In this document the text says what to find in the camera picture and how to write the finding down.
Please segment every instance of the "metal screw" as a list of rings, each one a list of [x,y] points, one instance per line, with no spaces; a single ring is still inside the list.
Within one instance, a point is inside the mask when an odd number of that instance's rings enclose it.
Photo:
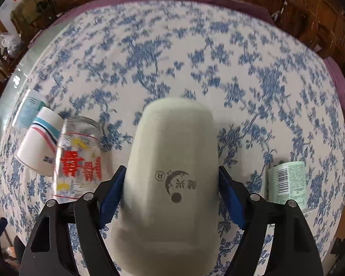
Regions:
[[[54,206],[54,205],[55,205],[55,200],[54,200],[54,199],[50,199],[50,200],[46,203],[46,205],[47,205],[48,207]]]
[[[87,193],[83,196],[84,200],[91,200],[93,198],[93,194],[92,193]]]
[[[250,199],[253,201],[259,201],[261,197],[258,194],[251,194]]]
[[[288,200],[288,205],[291,207],[296,207],[298,204],[294,200],[290,199]]]

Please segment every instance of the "striped cup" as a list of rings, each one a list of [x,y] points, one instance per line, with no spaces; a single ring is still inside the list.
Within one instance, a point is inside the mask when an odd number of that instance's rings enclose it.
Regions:
[[[16,154],[23,165],[45,176],[53,176],[56,146],[64,120],[43,107],[29,127]]]

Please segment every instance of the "barcode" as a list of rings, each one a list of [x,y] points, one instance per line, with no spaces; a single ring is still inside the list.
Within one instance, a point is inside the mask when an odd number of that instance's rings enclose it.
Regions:
[[[289,180],[286,168],[277,172],[277,193],[289,193]]]

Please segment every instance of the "plastic bag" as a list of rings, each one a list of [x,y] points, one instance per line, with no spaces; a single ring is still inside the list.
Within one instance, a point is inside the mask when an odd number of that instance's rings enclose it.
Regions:
[[[2,33],[1,36],[4,37],[1,45],[4,48],[7,48],[9,56],[11,58],[14,58],[15,55],[17,55],[17,53],[19,52],[20,46],[22,44],[20,36],[18,34],[10,33]]]

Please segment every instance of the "floral pattern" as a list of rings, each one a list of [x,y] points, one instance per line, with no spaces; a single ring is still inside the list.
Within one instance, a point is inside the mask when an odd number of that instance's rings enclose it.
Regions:
[[[316,209],[306,219],[325,256],[345,196],[344,119],[322,59],[281,30],[196,2],[151,0],[97,8],[52,41],[27,86],[63,117],[97,120],[114,171],[127,165],[149,103],[181,97],[207,105],[217,127],[219,164],[250,192],[267,197],[266,172],[280,161],[305,163],[308,208]],[[11,127],[12,119],[0,149],[0,204],[26,241],[51,198],[52,179],[15,159],[23,134]],[[221,199],[218,215],[221,245],[210,275],[222,276],[242,232]],[[86,275],[76,229],[70,230],[79,270]],[[111,244],[108,232],[105,227],[101,235]],[[269,226],[256,275],[265,270],[272,239]],[[126,275],[123,267],[118,270]]]

